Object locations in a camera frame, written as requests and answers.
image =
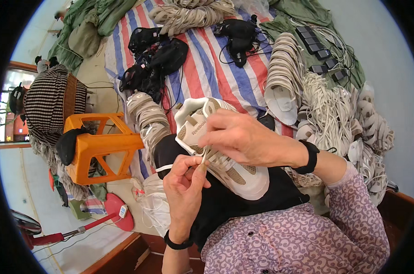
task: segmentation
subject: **reebok logo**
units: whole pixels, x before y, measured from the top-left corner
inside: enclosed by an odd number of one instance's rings
[[[192,135],[195,135],[206,123],[207,121],[203,121],[199,126],[197,126],[196,129],[192,132]]]

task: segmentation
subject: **fingernail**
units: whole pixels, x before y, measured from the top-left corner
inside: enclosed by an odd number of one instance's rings
[[[206,166],[206,165],[204,165],[203,163],[202,163],[202,164],[200,164],[200,165],[198,166],[198,168],[199,168],[199,171],[200,171],[200,172],[203,172],[203,173],[206,173],[206,172],[207,172],[207,166]]]

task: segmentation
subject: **green stool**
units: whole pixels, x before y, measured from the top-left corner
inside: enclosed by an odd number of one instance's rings
[[[83,212],[80,210],[80,205],[83,204],[85,201],[78,201],[78,200],[70,200],[68,201],[68,206],[71,209],[72,214],[76,217],[78,220],[86,220],[91,217],[91,214],[89,212]]]

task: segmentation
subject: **window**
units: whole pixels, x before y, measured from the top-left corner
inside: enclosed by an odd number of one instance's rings
[[[0,142],[24,141],[28,139],[23,137],[15,138],[16,133],[27,132],[27,125],[23,126],[19,116],[11,112],[8,101],[10,93],[19,83],[22,83],[21,86],[29,88],[36,76],[37,73],[32,71],[15,68],[7,70],[0,99]]]

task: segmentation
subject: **black wristband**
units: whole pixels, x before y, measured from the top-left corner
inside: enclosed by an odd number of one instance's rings
[[[169,231],[166,232],[166,235],[164,236],[164,242],[171,248],[171,249],[175,249],[175,250],[182,250],[182,249],[186,249],[189,248],[193,245],[193,241],[190,241],[189,239],[187,239],[186,241],[184,241],[182,244],[176,244],[173,243],[170,239],[169,239]]]
[[[303,145],[306,146],[307,151],[309,153],[309,160],[307,165],[303,167],[293,168],[293,170],[297,171],[298,174],[307,174],[314,172],[315,166],[317,165],[317,153],[320,150],[312,143],[306,142],[305,140],[299,140]]]

